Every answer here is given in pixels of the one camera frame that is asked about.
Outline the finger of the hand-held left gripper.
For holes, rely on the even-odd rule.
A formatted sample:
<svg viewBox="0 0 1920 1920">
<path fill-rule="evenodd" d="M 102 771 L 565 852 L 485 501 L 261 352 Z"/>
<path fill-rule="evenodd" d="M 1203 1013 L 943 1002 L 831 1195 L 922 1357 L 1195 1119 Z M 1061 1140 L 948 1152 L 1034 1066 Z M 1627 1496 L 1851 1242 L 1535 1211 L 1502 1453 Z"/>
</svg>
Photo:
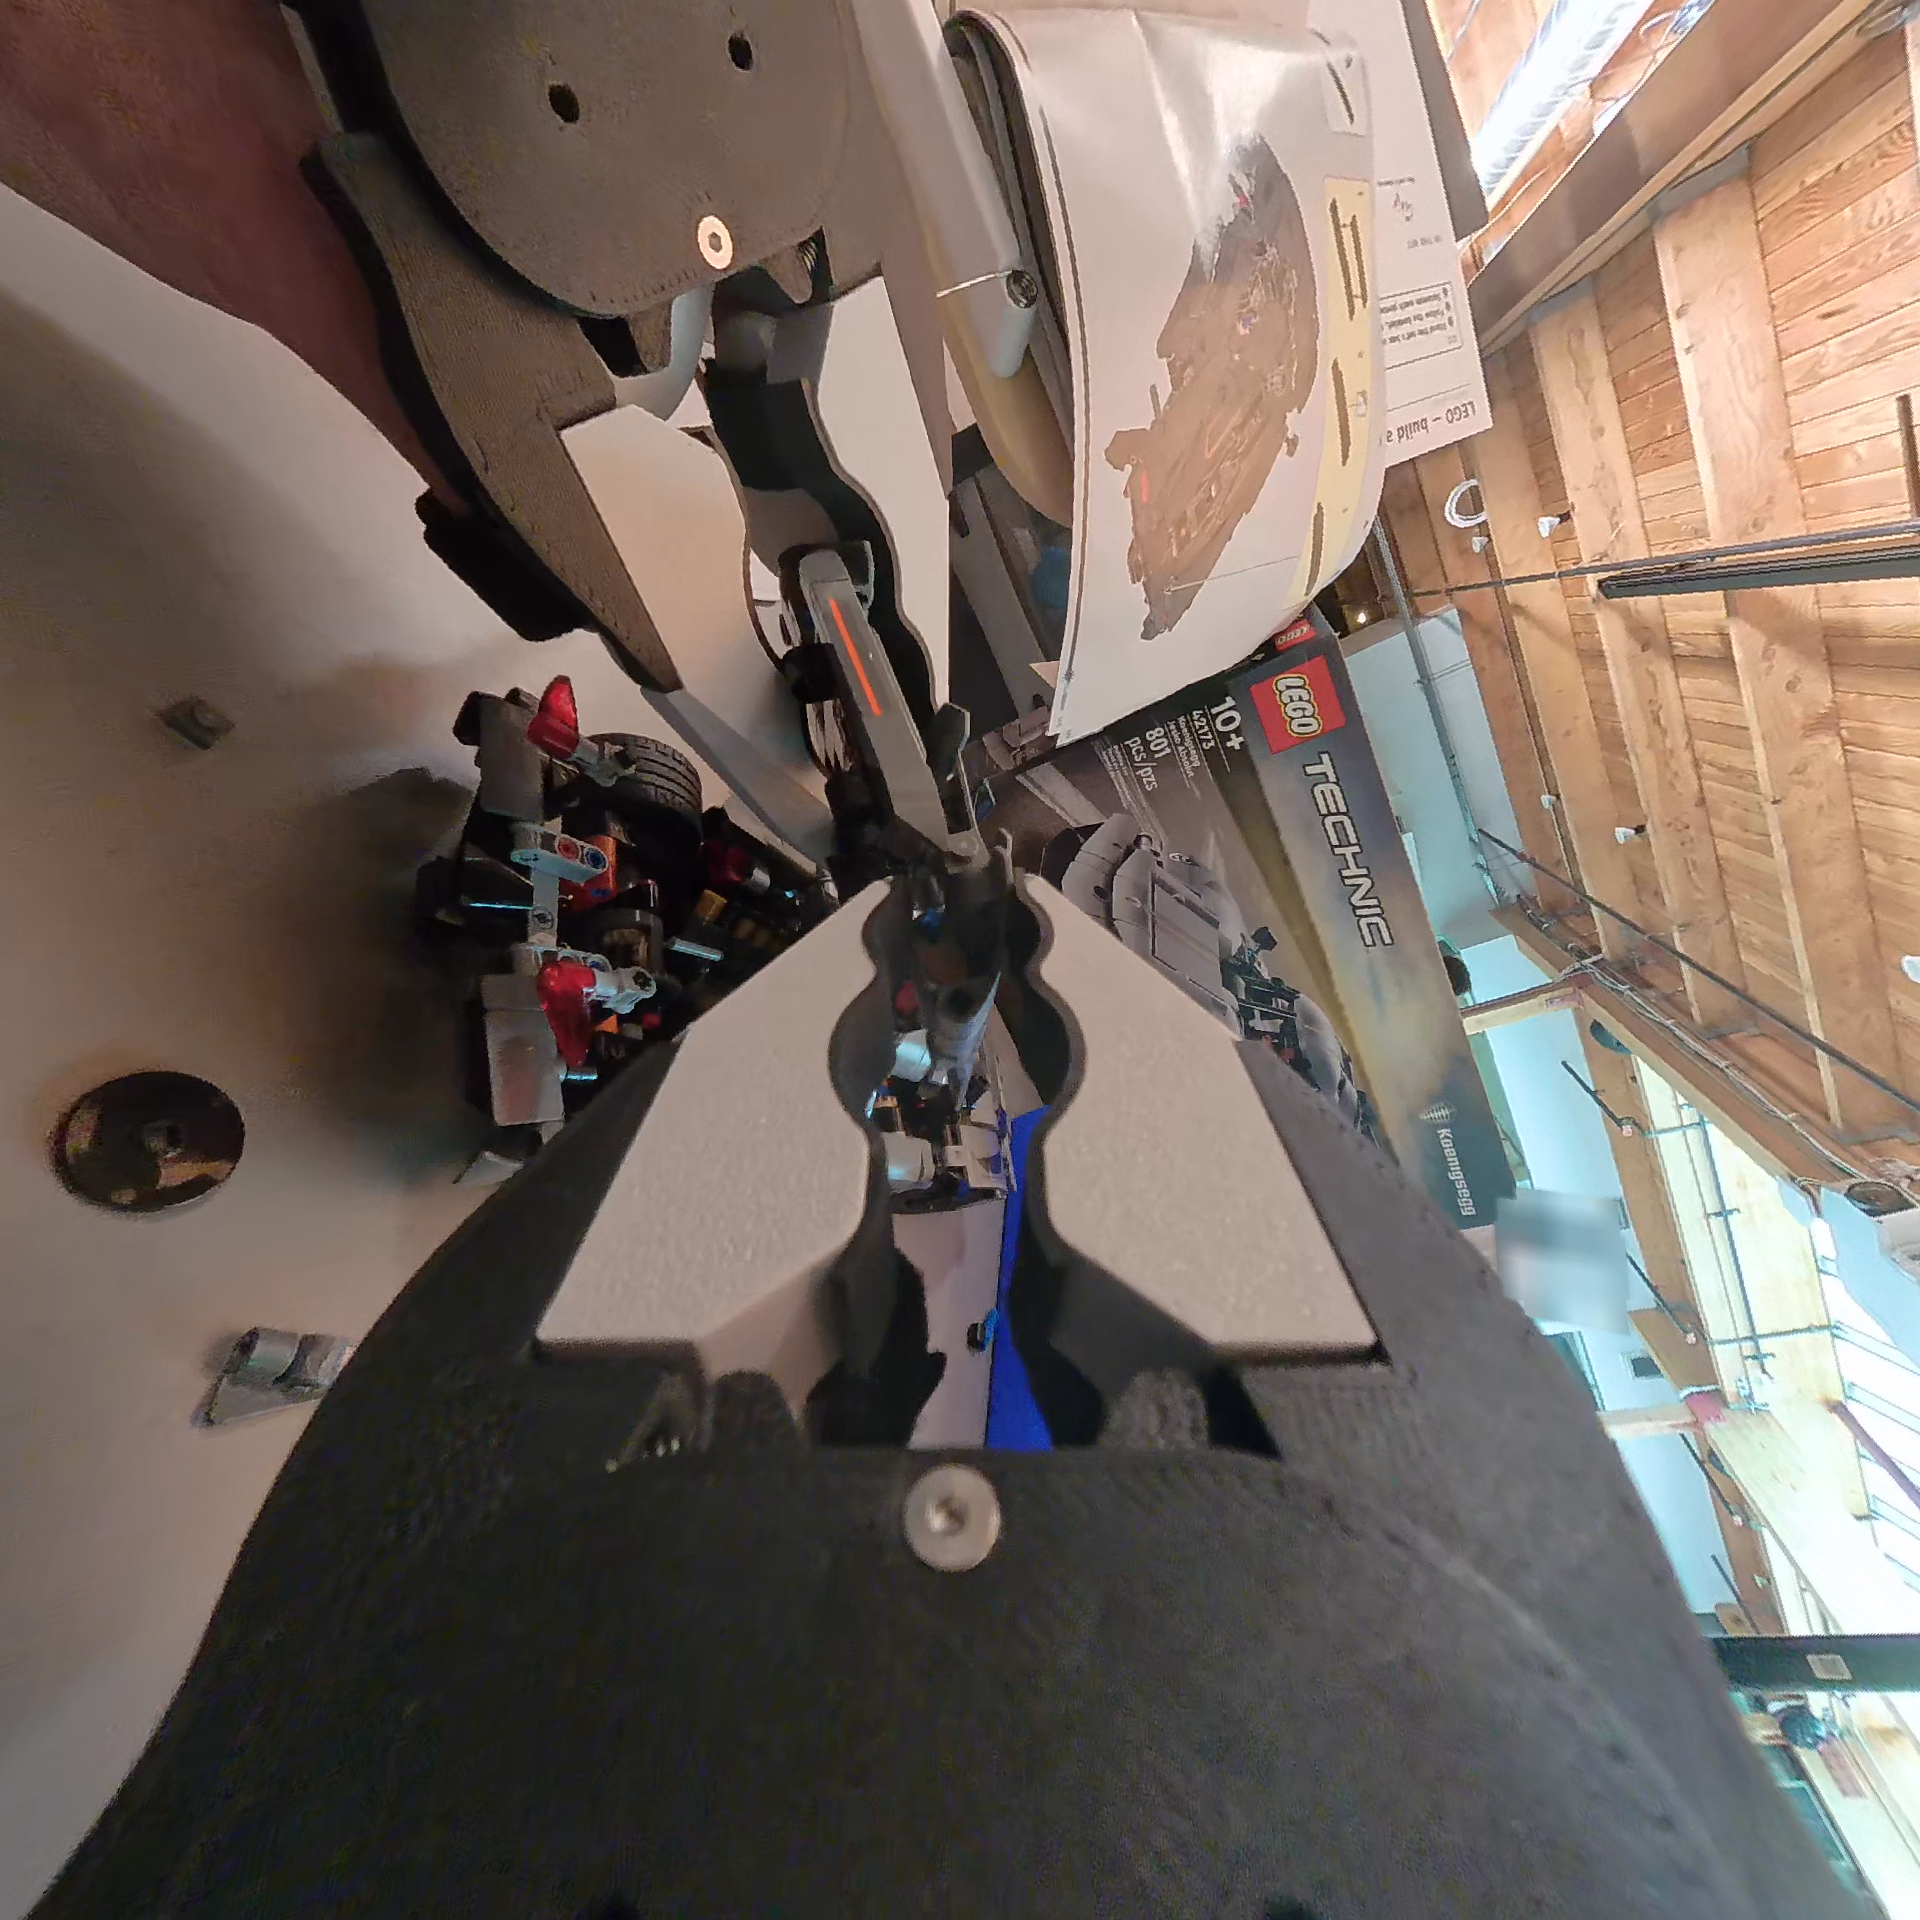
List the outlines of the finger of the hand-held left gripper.
<svg viewBox="0 0 1920 1920">
<path fill-rule="evenodd" d="M 782 315 L 719 305 L 703 401 L 759 559 L 868 545 L 900 689 L 943 706 L 948 493 L 883 280 Z"/>
<path fill-rule="evenodd" d="M 650 706 L 735 809 L 821 871 L 831 852 L 826 778 L 763 650 L 774 617 L 751 609 L 725 459 L 638 408 L 575 423 L 563 445 L 682 675 L 678 691 L 646 693 Z"/>
</svg>

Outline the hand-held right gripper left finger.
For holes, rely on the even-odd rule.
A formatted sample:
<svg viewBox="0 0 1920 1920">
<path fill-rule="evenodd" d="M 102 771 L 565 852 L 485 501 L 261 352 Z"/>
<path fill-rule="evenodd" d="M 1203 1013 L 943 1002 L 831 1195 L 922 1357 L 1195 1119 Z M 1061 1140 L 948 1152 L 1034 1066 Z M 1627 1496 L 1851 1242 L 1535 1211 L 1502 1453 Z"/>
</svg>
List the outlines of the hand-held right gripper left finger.
<svg viewBox="0 0 1920 1920">
<path fill-rule="evenodd" d="M 537 1323 L 554 1362 L 765 1377 L 819 1427 L 913 1427 L 940 1383 L 870 1103 L 906 890 L 878 881 L 675 1045 Z"/>
</svg>

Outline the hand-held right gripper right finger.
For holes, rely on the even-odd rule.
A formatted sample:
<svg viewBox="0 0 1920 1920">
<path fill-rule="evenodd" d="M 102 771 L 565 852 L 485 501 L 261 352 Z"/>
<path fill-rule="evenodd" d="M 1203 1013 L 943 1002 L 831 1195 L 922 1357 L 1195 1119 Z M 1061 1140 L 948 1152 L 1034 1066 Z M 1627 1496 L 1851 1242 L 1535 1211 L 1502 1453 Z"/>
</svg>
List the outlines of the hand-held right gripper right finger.
<svg viewBox="0 0 1920 1920">
<path fill-rule="evenodd" d="M 1012 1333 L 1051 1420 L 1142 1373 L 1354 1364 L 1378 1333 L 1253 1057 L 1057 888 L 1019 879 L 1023 1013 L 1061 1067 L 1027 1156 Z"/>
</svg>

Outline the grey lego car model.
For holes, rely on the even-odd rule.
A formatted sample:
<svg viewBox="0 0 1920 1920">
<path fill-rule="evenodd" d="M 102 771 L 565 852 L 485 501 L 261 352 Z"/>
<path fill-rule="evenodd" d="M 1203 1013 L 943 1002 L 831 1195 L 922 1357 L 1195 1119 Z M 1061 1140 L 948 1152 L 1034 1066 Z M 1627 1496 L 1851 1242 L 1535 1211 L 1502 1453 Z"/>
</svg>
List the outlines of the grey lego car model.
<svg viewBox="0 0 1920 1920">
<path fill-rule="evenodd" d="M 470 1181 L 532 1161 L 625 1069 L 831 919 L 834 876 L 703 802 L 690 756 L 588 731 L 570 677 L 473 691 L 478 789 L 417 873 L 417 927 L 465 1002 L 465 1083 L 491 1125 Z"/>
</svg>

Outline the grey lego door assembly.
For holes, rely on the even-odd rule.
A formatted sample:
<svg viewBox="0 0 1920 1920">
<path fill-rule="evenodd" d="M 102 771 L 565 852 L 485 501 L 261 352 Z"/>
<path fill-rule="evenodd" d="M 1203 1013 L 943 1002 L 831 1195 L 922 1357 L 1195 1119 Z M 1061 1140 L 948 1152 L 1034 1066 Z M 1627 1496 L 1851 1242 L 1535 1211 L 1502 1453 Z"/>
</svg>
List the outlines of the grey lego door assembly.
<svg viewBox="0 0 1920 1920">
<path fill-rule="evenodd" d="M 1009 959 L 1015 882 L 989 848 L 963 778 L 969 716 L 913 712 L 874 627 L 868 545 L 793 546 L 779 563 L 779 675 L 822 725 L 815 761 L 831 816 L 830 873 L 849 892 L 883 882 L 895 985 L 914 994 L 925 1089 L 971 1089 Z"/>
</svg>

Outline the grey curved lego piece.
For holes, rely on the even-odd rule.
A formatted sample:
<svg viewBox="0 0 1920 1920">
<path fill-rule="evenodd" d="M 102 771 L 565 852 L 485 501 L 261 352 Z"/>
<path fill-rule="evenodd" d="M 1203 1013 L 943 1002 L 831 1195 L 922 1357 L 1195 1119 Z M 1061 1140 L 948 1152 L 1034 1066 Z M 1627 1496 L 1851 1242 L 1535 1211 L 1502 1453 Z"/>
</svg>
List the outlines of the grey curved lego piece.
<svg viewBox="0 0 1920 1920">
<path fill-rule="evenodd" d="M 197 1410 L 203 1429 L 319 1402 L 357 1356 L 348 1335 L 252 1329 L 218 1364 Z"/>
</svg>

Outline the round wooden disc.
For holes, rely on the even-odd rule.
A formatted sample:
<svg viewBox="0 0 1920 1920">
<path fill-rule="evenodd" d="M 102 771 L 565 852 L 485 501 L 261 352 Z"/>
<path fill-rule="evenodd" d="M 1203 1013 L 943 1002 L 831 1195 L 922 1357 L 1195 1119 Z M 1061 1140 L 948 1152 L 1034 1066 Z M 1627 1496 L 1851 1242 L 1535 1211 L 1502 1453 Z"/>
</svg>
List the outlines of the round wooden disc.
<svg viewBox="0 0 1920 1920">
<path fill-rule="evenodd" d="M 941 299 L 943 336 L 958 391 L 974 425 L 1019 499 L 1054 521 L 1071 519 L 1071 361 L 1066 339 L 1066 289 L 1043 194 L 1041 152 L 1019 101 L 1010 53 L 980 17 L 959 11 L 943 25 L 958 88 L 980 140 L 1017 248 L 1017 268 L 1038 287 L 1023 360 L 997 376 Z"/>
</svg>

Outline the cardboard car model box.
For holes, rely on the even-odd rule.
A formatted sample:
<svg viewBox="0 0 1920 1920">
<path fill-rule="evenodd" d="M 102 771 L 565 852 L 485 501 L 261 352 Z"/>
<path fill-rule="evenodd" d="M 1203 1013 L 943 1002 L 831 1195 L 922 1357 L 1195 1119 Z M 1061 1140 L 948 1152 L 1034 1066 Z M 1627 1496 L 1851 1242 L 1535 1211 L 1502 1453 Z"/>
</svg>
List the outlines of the cardboard car model box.
<svg viewBox="0 0 1920 1920">
<path fill-rule="evenodd" d="M 1318 616 L 1244 669 L 1062 743 L 966 749 L 982 825 L 1262 1045 L 1483 1242 L 1517 1188 L 1354 677 Z"/>
</svg>

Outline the printed instruction sheet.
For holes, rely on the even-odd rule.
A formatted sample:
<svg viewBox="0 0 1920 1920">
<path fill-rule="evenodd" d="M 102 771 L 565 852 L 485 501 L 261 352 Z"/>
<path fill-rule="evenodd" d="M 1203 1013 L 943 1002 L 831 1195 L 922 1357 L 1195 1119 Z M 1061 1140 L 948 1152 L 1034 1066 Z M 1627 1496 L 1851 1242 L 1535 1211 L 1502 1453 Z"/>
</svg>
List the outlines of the printed instruction sheet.
<svg viewBox="0 0 1920 1920">
<path fill-rule="evenodd" d="M 947 41 L 1041 283 L 1071 743 L 1237 668 L 1373 524 L 1371 85 L 1350 36 L 1292 21 L 964 9 Z"/>
</svg>

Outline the white printed paper sheet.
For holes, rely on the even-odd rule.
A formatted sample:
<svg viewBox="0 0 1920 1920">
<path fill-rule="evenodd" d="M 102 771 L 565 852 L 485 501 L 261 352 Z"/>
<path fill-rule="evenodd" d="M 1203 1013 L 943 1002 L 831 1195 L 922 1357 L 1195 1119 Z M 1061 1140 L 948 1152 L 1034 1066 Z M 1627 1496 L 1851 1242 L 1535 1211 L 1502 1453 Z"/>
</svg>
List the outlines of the white printed paper sheet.
<svg viewBox="0 0 1920 1920">
<path fill-rule="evenodd" d="M 1361 48 L 1373 112 L 1382 458 L 1411 464 L 1490 423 L 1461 249 L 1489 219 L 1427 2 L 1309 2 Z"/>
</svg>

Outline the black round screw washer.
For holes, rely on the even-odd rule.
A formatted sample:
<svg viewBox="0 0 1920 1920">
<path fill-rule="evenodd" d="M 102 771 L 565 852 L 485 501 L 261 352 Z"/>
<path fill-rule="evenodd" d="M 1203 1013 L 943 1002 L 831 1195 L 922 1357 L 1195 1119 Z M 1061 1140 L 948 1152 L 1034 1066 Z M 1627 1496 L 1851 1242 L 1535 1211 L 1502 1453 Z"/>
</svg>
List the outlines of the black round screw washer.
<svg viewBox="0 0 1920 1920">
<path fill-rule="evenodd" d="M 236 1173 L 246 1125 L 236 1103 L 191 1072 L 119 1075 L 60 1119 L 52 1167 L 97 1209 L 153 1217 L 215 1193 Z"/>
</svg>

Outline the black ceiling light bar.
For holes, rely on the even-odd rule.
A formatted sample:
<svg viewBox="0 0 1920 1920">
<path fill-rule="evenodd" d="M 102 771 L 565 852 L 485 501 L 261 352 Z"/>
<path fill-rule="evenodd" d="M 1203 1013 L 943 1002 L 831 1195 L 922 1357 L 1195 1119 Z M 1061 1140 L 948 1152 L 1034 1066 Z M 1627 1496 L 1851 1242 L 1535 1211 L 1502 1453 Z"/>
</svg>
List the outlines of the black ceiling light bar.
<svg viewBox="0 0 1920 1920">
<path fill-rule="evenodd" d="M 1876 586 L 1918 580 L 1918 538 L 1879 543 L 1803 545 L 1782 551 L 1721 561 L 1671 561 L 1667 565 L 1621 567 L 1597 577 L 1596 593 L 1606 604 L 1727 594 L 1782 593 L 1789 588 Z"/>
</svg>

